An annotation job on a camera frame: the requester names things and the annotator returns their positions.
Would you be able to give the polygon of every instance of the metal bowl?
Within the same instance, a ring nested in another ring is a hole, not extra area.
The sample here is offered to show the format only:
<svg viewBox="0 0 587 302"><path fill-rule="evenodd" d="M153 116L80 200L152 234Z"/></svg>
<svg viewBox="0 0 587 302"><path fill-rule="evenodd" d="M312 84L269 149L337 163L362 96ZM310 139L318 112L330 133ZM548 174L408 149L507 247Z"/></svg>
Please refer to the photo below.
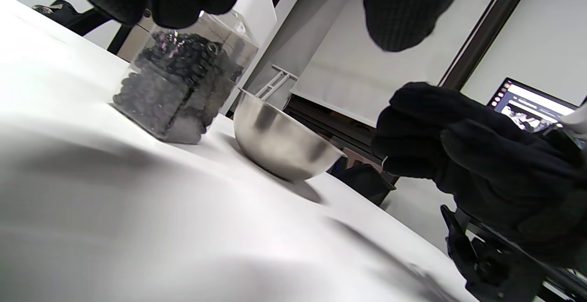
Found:
<svg viewBox="0 0 587 302"><path fill-rule="evenodd" d="M343 154L281 110L241 90L234 134L243 153L285 180L306 180L328 170Z"/></svg>

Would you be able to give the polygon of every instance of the black bean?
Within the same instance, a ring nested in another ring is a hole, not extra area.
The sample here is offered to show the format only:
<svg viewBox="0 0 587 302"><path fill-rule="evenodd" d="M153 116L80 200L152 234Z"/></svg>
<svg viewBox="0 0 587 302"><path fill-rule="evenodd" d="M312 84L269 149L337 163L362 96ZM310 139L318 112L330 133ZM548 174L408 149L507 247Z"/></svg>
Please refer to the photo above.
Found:
<svg viewBox="0 0 587 302"><path fill-rule="evenodd" d="M143 99L136 99L135 101L133 101L133 105L140 113L143 113L145 112L145 110L147 110L147 104L145 104L145 101Z"/></svg>
<svg viewBox="0 0 587 302"><path fill-rule="evenodd" d="M159 118L168 117L167 115L165 115L165 112L163 111L163 106L160 104L153 106L153 114Z"/></svg>
<svg viewBox="0 0 587 302"><path fill-rule="evenodd" d="M153 90L145 95L145 103L149 105L156 103L157 100L159 100L159 92L157 91Z"/></svg>
<svg viewBox="0 0 587 302"><path fill-rule="evenodd" d="M165 115L171 116L176 112L177 106L174 106L170 103L163 105L163 112Z"/></svg>
<svg viewBox="0 0 587 302"><path fill-rule="evenodd" d="M153 82L153 80L151 80L151 79L143 80L141 85L138 86L138 92L141 95L146 95L147 93L149 93L153 90L155 90L155 82Z"/></svg>

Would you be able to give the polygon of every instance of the white tablecloth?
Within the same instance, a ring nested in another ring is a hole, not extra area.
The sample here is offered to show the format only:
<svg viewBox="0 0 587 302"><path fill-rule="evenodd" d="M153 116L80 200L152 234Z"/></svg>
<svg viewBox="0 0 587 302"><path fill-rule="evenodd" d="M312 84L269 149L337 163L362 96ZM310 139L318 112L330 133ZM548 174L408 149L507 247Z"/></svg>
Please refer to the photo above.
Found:
<svg viewBox="0 0 587 302"><path fill-rule="evenodd" d="M449 258L329 174L252 164L228 118L199 145L156 141L106 104L125 62L0 4L0 300L475 301Z"/></svg>

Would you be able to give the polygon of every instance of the glass jar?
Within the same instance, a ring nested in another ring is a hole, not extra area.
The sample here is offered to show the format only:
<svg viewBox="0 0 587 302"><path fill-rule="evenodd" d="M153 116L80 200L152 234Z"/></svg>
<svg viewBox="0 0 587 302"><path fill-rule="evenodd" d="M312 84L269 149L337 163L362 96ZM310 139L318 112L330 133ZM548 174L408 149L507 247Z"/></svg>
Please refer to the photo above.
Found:
<svg viewBox="0 0 587 302"><path fill-rule="evenodd" d="M257 50L236 11L203 12L181 30L155 27L113 106L157 139L198 143Z"/></svg>

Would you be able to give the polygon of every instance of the black chair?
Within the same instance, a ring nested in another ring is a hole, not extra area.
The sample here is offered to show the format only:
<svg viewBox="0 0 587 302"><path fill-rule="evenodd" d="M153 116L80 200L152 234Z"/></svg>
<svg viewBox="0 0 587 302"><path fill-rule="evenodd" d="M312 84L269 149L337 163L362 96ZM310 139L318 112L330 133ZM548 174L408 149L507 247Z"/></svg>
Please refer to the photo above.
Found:
<svg viewBox="0 0 587 302"><path fill-rule="evenodd" d="M79 13L71 3L65 0L55 0L50 6L35 5L32 9L80 36L86 36L95 28L112 19L95 8ZM116 55L132 28L133 26L121 26L107 51Z"/></svg>
<svg viewBox="0 0 587 302"><path fill-rule="evenodd" d="M331 168L331 175L377 206L381 206L388 193L396 189L393 184L386 181L370 164L359 164L348 169L344 169L346 162L344 163L344 167L341 163L337 164Z"/></svg>

